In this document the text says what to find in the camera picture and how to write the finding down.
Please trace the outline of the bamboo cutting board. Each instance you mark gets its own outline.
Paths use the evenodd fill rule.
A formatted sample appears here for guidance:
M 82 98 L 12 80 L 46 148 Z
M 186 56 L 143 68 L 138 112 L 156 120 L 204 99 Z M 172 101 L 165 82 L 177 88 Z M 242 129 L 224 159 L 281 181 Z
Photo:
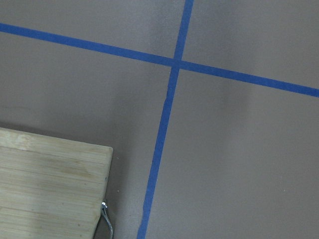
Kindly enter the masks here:
M 108 146 L 2 128 L 1 238 L 93 238 L 112 154 Z

